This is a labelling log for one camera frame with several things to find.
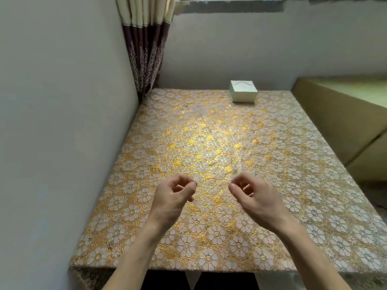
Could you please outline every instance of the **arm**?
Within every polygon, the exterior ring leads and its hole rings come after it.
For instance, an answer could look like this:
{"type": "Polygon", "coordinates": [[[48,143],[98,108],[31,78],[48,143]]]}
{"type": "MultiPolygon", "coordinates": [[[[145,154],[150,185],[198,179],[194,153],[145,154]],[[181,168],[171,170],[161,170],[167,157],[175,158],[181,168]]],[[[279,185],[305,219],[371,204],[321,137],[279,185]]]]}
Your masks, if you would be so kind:
{"type": "Polygon", "coordinates": [[[244,211],[260,226],[274,232],[288,249],[308,290],[350,290],[325,254],[288,212],[270,182],[241,173],[229,184],[244,211]]]}
{"type": "Polygon", "coordinates": [[[196,183],[187,175],[174,175],[156,189],[149,217],[132,246],[120,259],[103,290],[139,290],[157,244],[177,221],[185,203],[193,201],[196,183]]]}

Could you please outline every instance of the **gray wall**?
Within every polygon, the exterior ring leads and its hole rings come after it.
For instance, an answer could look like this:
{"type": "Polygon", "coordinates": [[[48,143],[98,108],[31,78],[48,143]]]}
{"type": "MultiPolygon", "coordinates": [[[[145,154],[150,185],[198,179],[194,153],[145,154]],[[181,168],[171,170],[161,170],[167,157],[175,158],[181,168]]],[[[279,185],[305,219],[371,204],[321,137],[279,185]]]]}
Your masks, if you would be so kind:
{"type": "Polygon", "coordinates": [[[290,90],[304,75],[387,70],[387,2],[288,1],[282,13],[174,16],[160,87],[290,90]]]}
{"type": "Polygon", "coordinates": [[[1,0],[0,49],[0,289],[72,289],[138,108],[115,0],[1,0]]]}

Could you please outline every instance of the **purple curtain section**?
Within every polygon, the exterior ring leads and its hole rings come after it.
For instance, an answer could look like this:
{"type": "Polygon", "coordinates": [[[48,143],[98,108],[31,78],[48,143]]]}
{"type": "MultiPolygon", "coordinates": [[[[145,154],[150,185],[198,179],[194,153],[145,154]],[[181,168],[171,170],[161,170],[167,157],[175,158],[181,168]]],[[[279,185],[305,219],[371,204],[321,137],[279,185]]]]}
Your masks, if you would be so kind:
{"type": "Polygon", "coordinates": [[[169,27],[170,25],[166,22],[143,28],[123,25],[126,47],[140,103],[144,95],[157,82],[169,27]]]}

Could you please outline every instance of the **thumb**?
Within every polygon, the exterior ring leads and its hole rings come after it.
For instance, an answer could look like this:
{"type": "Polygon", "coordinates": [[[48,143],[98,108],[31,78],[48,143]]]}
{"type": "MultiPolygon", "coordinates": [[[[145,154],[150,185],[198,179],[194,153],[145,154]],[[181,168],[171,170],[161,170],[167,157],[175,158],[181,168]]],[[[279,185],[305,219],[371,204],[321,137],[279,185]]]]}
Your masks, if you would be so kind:
{"type": "Polygon", "coordinates": [[[196,191],[196,182],[189,182],[181,191],[176,192],[180,195],[181,200],[185,203],[187,200],[192,199],[192,195],[196,191]]]}
{"type": "Polygon", "coordinates": [[[228,185],[228,189],[230,190],[231,194],[234,195],[236,200],[241,204],[245,204],[250,201],[250,197],[246,195],[240,187],[234,183],[230,183],[228,185]]]}

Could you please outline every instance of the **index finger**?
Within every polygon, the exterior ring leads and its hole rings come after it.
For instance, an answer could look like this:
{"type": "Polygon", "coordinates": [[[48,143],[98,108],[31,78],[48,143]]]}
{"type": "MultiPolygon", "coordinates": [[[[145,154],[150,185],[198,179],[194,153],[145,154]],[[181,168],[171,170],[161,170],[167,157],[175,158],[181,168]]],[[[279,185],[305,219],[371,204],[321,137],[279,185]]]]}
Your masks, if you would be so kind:
{"type": "Polygon", "coordinates": [[[186,186],[189,182],[195,181],[191,176],[186,174],[175,174],[171,177],[166,178],[165,184],[171,189],[174,189],[177,185],[186,186]]]}
{"type": "Polygon", "coordinates": [[[241,174],[237,175],[233,180],[231,180],[231,183],[234,183],[241,187],[245,184],[250,184],[252,187],[255,187],[255,183],[258,179],[253,176],[250,173],[242,172],[241,174]]]}

